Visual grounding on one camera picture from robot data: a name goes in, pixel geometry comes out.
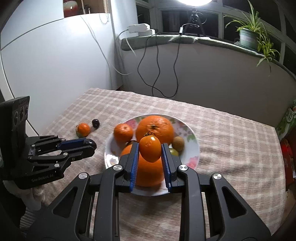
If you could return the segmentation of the left hand white glove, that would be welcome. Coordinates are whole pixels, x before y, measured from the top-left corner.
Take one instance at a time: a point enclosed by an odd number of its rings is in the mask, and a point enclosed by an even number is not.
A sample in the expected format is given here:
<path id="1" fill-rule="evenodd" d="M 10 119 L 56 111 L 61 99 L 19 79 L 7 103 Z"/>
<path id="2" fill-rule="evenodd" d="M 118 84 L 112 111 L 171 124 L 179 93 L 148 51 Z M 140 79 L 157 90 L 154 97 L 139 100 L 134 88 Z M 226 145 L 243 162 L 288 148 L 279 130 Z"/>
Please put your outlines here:
<path id="1" fill-rule="evenodd" d="M 26 209 L 38 211 L 44 201 L 44 185 L 22 190 L 14 181 L 1 181 L 1 219 L 7 227 L 18 229 Z"/>

